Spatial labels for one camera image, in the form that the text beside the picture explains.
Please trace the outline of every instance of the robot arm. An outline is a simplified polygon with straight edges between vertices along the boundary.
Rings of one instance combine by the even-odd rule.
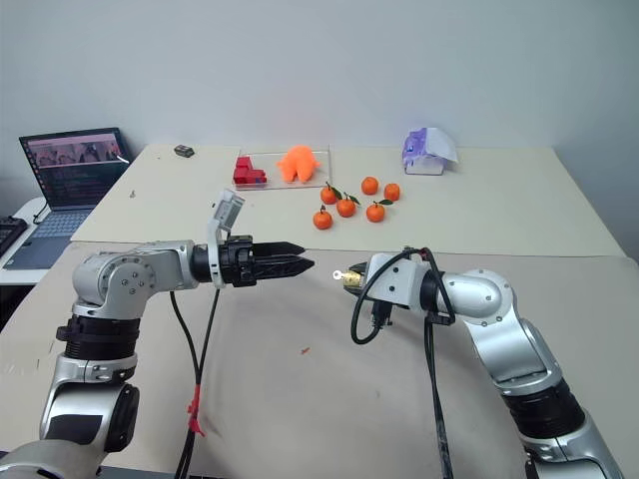
[[[349,292],[363,286],[392,258],[375,254],[333,277]],[[519,438],[529,456],[529,478],[618,479],[622,473],[590,415],[571,394],[561,368],[539,331],[518,316],[508,281],[495,272],[476,269],[441,276],[453,312],[466,325],[493,384],[510,409]],[[398,305],[425,317],[444,311],[444,299],[427,262],[400,259],[368,290],[373,324],[388,322]]]
[[[140,392],[126,382],[135,372],[140,318],[155,293],[249,286],[297,275],[314,265],[288,242],[253,243],[228,234],[244,201],[222,193],[209,223],[208,243],[153,242],[127,252],[94,254],[73,274],[78,298],[56,337],[66,342],[56,360],[40,423],[40,439],[0,461],[9,478],[94,477],[110,452],[132,440]]]

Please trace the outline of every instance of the keyboard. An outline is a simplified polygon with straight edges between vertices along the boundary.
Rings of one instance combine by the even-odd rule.
[[[29,228],[27,222],[20,218],[2,217],[0,218],[0,254],[9,249],[22,232]]]
[[[53,212],[38,226],[31,238],[69,237],[90,212]]]

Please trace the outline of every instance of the table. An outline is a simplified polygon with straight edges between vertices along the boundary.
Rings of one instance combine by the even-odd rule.
[[[195,146],[189,158],[149,145],[73,235],[72,240],[204,242],[211,205],[231,185],[239,147]],[[360,193],[367,175],[398,183],[403,196],[382,224],[363,212],[318,231],[317,188],[241,192],[235,226],[255,241],[292,240],[307,248],[556,256],[623,255],[551,149],[460,148],[441,177],[405,175],[399,148],[330,147],[334,185]]]
[[[37,215],[42,207],[45,206],[44,197],[34,198],[25,203],[20,210],[13,215],[15,218],[21,218],[29,228],[24,230],[20,237],[11,244],[11,247],[5,251],[0,257],[0,285],[32,285],[36,284],[47,273],[49,269],[4,269],[2,266],[13,256],[22,243],[29,237],[37,225],[33,224],[33,216]],[[49,215],[51,210],[49,207],[42,212],[40,220]]]
[[[63,350],[55,329],[75,299],[73,268],[92,252],[131,246],[70,244],[0,335],[0,390],[14,391],[0,395],[0,449],[37,438],[55,356]],[[203,391],[208,440],[198,440],[192,472],[248,479],[439,477],[421,321],[398,310],[394,326],[377,340],[353,344],[354,300],[330,274],[369,252],[306,255],[316,266],[297,278],[222,292]],[[508,278],[521,315],[544,334],[626,477],[639,477],[637,264],[621,256],[437,259],[448,271],[481,266]],[[212,296],[210,285],[177,294],[197,347]],[[435,340],[456,475],[523,478],[515,426],[463,325],[439,327]],[[107,464],[169,472],[185,437],[193,371],[166,293],[148,303],[137,352],[136,434]]]

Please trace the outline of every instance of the laptop keyboard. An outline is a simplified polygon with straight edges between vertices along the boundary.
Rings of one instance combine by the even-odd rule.
[[[90,212],[52,213],[44,219],[31,238],[69,237]]]

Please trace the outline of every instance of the red zip tie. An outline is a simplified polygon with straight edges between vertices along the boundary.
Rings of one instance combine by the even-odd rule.
[[[191,400],[191,404],[187,407],[187,412],[191,414],[189,417],[189,429],[191,429],[196,434],[201,434],[202,437],[206,437],[206,434],[200,427],[200,423],[198,422],[198,412],[200,411],[200,384],[196,384],[195,391],[193,393],[193,399]]]

